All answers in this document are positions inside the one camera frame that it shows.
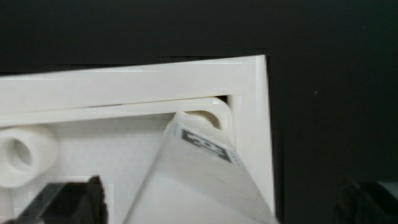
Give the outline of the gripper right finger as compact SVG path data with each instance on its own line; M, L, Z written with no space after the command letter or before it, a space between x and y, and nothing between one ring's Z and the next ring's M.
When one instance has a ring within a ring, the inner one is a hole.
M342 179L334 224L398 224L398 182Z

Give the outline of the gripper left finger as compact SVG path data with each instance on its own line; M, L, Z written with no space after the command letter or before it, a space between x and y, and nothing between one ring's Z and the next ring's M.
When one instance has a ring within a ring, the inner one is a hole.
M101 179L49 183L10 224L108 224Z

